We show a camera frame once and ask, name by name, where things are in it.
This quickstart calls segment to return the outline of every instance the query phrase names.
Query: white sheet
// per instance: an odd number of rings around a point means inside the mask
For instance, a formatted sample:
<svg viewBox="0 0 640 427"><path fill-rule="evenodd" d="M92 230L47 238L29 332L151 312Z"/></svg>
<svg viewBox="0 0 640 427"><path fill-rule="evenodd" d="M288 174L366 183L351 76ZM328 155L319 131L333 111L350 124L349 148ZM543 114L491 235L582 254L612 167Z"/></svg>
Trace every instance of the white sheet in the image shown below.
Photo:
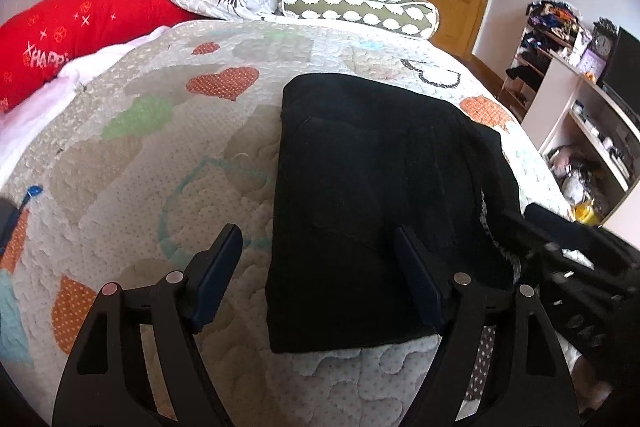
<svg viewBox="0 0 640 427"><path fill-rule="evenodd" d="M78 88L103 74L130 51L157 39L169 29L169 26L160 26L149 35L126 44L107 46L92 55L70 61L51 82L8 114L0 115L0 188L33 139L66 109L76 97Z"/></svg>

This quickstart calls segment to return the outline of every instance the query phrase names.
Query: green bolster pillow with white dots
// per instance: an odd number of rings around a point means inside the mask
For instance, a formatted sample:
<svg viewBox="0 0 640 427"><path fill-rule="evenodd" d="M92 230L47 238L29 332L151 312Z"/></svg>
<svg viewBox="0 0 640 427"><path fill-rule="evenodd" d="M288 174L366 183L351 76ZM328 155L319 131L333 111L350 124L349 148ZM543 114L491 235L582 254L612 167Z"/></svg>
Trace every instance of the green bolster pillow with white dots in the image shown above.
<svg viewBox="0 0 640 427"><path fill-rule="evenodd" d="M286 17L355 22L414 39L431 38L440 24L425 0L279 0L278 7Z"/></svg>

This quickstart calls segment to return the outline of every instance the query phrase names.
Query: brown polka dot fabric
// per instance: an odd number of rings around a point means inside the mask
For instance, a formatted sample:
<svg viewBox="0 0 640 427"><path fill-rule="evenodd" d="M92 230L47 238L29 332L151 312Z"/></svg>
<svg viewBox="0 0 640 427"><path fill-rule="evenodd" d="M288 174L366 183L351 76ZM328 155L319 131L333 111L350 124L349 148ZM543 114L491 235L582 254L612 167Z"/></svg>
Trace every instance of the brown polka dot fabric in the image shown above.
<svg viewBox="0 0 640 427"><path fill-rule="evenodd" d="M18 223L15 225L11 240L4 250L4 255L0 257L0 269L4 268L10 274L14 273L15 265L18 264L18 260L22 254L22 248L24 248L24 240L27 237L28 218L29 211L24 210L18 218Z"/></svg>
<svg viewBox="0 0 640 427"><path fill-rule="evenodd" d="M220 44L216 44L215 42L205 42L194 48L191 52L191 55L207 55L209 53L216 52L220 49Z"/></svg>
<svg viewBox="0 0 640 427"><path fill-rule="evenodd" d="M465 400L478 400L482 398L482 392L486 384L486 375L489 373L491 353L494 351L494 337L494 326L485 326L482 328L480 347L478 347L478 355L474 363L474 370L471 373L469 386L466 388Z"/></svg>
<svg viewBox="0 0 640 427"><path fill-rule="evenodd" d="M95 300L95 292L66 275L60 281L60 291L51 311L53 336L66 354L71 353L76 336Z"/></svg>
<svg viewBox="0 0 640 427"><path fill-rule="evenodd" d="M465 98L465 100L460 102L460 108L466 112L472 120L488 127L500 126L507 132L509 132L507 122L514 121L509 113L498 103L489 100L485 96Z"/></svg>
<svg viewBox="0 0 640 427"><path fill-rule="evenodd" d="M260 72L255 68L227 68L222 73L200 74L187 82L187 91L193 94L217 96L232 102L254 85Z"/></svg>

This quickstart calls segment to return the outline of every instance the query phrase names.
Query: red pillow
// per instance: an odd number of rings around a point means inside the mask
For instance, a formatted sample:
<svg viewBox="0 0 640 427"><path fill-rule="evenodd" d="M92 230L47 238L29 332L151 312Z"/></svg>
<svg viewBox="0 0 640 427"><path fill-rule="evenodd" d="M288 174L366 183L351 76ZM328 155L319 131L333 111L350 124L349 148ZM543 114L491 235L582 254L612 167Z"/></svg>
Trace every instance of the red pillow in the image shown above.
<svg viewBox="0 0 640 427"><path fill-rule="evenodd" d="M201 18L169 0L44 0L0 26L0 114L68 61Z"/></svg>

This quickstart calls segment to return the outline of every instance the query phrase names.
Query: bed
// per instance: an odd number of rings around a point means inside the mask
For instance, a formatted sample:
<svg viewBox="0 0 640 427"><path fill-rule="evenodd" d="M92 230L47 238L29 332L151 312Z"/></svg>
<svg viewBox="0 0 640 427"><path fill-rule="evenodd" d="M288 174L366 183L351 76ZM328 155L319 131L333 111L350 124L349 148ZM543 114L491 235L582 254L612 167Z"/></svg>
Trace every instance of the bed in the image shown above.
<svg viewBox="0 0 640 427"><path fill-rule="evenodd" d="M198 346L238 426L396 425L438 346L274 355L264 284L282 88L297 74L351 73L435 96L497 130L520 185L569 206L522 128L458 61L426 41L347 22L191 22L137 47L76 94L31 143L4 195L42 195L0 264L0 358L50 420L57 385L96 291L154 283L225 223L245 238L216 320ZM160 410L171 415L145 331Z"/></svg>

